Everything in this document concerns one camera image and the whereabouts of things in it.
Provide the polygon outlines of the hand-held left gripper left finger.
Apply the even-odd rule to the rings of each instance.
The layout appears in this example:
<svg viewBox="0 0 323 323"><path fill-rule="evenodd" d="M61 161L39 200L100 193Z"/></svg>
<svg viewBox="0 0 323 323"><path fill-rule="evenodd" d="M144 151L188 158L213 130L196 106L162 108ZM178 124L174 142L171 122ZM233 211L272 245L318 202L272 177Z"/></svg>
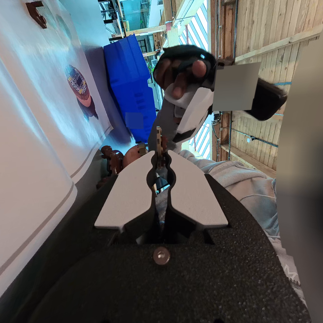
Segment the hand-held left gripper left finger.
<svg viewBox="0 0 323 323"><path fill-rule="evenodd" d="M95 228L147 232L154 221L157 152L150 151L127 165L117 176Z"/></svg>

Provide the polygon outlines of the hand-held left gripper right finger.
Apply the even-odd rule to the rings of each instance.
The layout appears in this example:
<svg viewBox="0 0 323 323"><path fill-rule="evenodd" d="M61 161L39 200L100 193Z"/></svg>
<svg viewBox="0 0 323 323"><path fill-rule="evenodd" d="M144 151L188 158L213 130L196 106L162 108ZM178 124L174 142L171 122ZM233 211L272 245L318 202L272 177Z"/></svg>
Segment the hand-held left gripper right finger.
<svg viewBox="0 0 323 323"><path fill-rule="evenodd" d="M173 151L166 153L168 170L165 230L193 232L228 226L228 220L212 191L207 177L192 162Z"/></svg>

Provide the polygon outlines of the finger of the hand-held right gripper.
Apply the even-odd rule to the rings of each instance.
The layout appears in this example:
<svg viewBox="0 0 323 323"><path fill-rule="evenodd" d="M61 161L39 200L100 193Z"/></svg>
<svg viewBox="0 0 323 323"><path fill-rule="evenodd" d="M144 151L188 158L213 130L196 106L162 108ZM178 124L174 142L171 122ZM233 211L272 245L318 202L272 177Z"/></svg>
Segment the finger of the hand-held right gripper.
<svg viewBox="0 0 323 323"><path fill-rule="evenodd" d="M148 138L148 151L156 151L157 149L156 127L161 127L162 135L167 138L167 149L176 152L177 144L173 141L177 131L177 124L174 121L174 104L168 102L166 99L163 99L162 108L157 113L152 125Z"/></svg>
<svg viewBox="0 0 323 323"><path fill-rule="evenodd" d="M213 91L200 87L190 101L173 139L181 144L195 137L207 116L212 113Z"/></svg>

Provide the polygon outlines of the tan round plate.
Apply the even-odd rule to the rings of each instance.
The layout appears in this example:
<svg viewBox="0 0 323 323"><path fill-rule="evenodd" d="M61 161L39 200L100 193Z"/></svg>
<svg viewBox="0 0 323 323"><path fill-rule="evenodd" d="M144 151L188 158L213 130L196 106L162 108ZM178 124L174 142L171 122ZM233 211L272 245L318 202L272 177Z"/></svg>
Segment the tan round plate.
<svg viewBox="0 0 323 323"><path fill-rule="evenodd" d="M157 169L162 169L166 163L167 138L162 134L162 128L156 127Z"/></svg>

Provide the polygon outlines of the brick pot model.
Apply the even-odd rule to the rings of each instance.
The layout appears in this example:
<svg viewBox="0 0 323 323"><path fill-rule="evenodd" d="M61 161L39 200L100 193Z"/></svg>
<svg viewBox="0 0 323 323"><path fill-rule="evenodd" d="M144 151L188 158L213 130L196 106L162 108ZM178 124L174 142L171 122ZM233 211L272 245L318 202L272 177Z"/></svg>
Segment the brick pot model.
<svg viewBox="0 0 323 323"><path fill-rule="evenodd" d="M131 147L125 154L119 150L113 150L110 146L103 146L100 151L101 157L107 160L107 176L98 182L97 190L104 186L111 176L118 175L125 167L148 152L146 145L142 142Z"/></svg>

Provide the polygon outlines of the blue plastic bin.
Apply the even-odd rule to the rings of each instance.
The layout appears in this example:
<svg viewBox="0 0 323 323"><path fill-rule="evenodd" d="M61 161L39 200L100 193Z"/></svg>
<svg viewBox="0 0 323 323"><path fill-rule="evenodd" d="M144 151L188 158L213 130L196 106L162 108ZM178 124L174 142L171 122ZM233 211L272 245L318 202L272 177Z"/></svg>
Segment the blue plastic bin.
<svg viewBox="0 0 323 323"><path fill-rule="evenodd" d="M134 34L103 47L107 76L126 127L136 142L148 143L156 118L151 78Z"/></svg>

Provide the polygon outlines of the small brown brick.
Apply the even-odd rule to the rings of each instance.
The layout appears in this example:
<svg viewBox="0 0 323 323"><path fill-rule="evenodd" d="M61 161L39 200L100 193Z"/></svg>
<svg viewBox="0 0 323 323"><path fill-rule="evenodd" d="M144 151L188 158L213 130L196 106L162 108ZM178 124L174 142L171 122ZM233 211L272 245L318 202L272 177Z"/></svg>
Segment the small brown brick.
<svg viewBox="0 0 323 323"><path fill-rule="evenodd" d="M26 8L30 17L42 28L47 28L46 19L38 12L38 8L44 7L42 1L26 2Z"/></svg>

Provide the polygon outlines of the person's right hand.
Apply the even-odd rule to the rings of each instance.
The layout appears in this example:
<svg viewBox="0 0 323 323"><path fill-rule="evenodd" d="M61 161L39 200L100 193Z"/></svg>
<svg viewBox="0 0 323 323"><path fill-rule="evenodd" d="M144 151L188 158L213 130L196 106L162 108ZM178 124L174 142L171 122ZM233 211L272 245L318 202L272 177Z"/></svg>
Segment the person's right hand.
<svg viewBox="0 0 323 323"><path fill-rule="evenodd" d="M166 90L171 84L172 96L180 99L188 85L198 83L208 72L208 66L201 59L189 57L184 59L160 58L154 68L155 82Z"/></svg>

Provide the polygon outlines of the white instruction booklet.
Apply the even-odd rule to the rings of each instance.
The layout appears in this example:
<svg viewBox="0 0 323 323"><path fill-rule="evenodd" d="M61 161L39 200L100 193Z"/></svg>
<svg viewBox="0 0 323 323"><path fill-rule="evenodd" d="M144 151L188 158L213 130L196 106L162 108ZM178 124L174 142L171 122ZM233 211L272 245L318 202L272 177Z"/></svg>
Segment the white instruction booklet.
<svg viewBox="0 0 323 323"><path fill-rule="evenodd" d="M59 1L42 1L42 29L25 3L1 1L1 297L70 210L77 188L60 159L61 116L69 93L86 119L94 99L82 73L62 73L67 27Z"/></svg>

